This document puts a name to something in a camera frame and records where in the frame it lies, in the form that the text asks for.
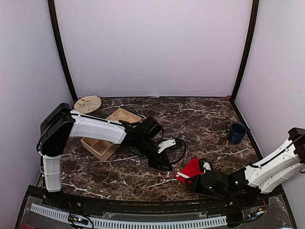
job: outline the wooden box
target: wooden box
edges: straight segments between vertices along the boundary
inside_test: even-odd
[[[119,108],[112,115],[110,115],[107,120],[119,121],[123,120],[129,123],[141,122],[142,118],[130,113],[124,109]],[[101,161],[106,161],[120,146],[98,139],[83,137],[81,139],[81,144],[89,152],[95,155]]]

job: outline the white cable tray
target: white cable tray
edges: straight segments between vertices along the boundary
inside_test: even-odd
[[[31,211],[57,221],[69,223],[68,212],[51,209],[37,204],[32,204]],[[90,219],[92,220],[95,229],[204,229],[227,225],[226,216],[178,222],[128,222],[99,219],[95,217],[90,217]]]

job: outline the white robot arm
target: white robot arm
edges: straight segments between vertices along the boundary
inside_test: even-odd
[[[185,151],[185,143],[177,138],[154,142],[152,138],[161,130],[162,127],[152,117],[142,123],[130,124],[84,115],[70,110],[68,104],[59,105],[42,122],[41,137],[36,147],[43,159],[46,189],[49,192],[61,190],[61,154],[68,137],[88,137],[133,146],[148,158],[150,167],[170,171],[173,163],[164,150],[184,146]]]
[[[305,168],[305,129],[292,128],[290,137],[273,153],[253,165],[225,174],[207,170],[188,179],[188,187],[214,197],[226,197],[229,203],[251,206],[258,197]]]

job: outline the wooden plate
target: wooden plate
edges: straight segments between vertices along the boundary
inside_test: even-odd
[[[74,109],[82,114],[88,114],[96,111],[102,104],[101,98],[96,95],[89,95],[79,99],[74,104]]]

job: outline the white wall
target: white wall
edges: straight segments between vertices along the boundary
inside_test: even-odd
[[[236,103],[264,156],[305,128],[305,1],[260,1]],[[298,228],[305,228],[305,176],[283,184]]]
[[[58,0],[78,96],[227,96],[251,0]]]
[[[0,15],[0,228],[11,229],[39,175],[40,124],[71,98],[47,1],[1,1]]]

